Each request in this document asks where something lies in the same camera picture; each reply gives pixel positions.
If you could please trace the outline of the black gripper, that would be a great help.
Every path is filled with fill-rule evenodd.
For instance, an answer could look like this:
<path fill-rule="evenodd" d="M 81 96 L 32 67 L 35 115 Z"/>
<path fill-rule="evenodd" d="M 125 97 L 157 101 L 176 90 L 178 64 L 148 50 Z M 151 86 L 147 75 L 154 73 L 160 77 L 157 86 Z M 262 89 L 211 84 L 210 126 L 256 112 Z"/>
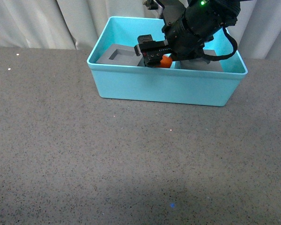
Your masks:
<path fill-rule="evenodd" d="M 164 54 L 170 54 L 173 61 L 203 58 L 213 61 L 214 57 L 203 51 L 205 42 L 213 40 L 213 21 L 176 21 L 162 27 L 165 40 L 154 41 L 150 34 L 138 36 L 134 47 L 137 56 L 142 55 L 144 65 L 155 68 Z"/>

